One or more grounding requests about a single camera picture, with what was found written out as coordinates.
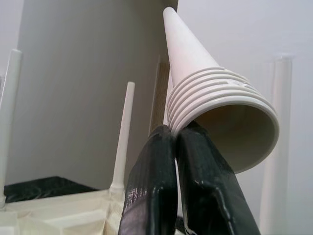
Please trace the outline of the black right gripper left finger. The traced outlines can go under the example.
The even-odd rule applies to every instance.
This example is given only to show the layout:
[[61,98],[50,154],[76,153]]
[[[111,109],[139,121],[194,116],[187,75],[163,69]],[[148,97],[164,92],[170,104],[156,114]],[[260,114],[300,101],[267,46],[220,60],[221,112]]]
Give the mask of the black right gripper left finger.
[[173,235],[178,186],[173,138],[168,126],[148,137],[134,164],[125,191],[120,235]]

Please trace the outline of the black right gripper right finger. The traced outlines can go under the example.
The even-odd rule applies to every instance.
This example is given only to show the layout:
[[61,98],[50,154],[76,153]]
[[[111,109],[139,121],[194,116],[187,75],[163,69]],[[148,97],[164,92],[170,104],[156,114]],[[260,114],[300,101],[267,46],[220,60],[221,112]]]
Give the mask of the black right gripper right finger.
[[176,140],[179,184],[188,235],[258,235],[234,171],[208,132],[191,122]]

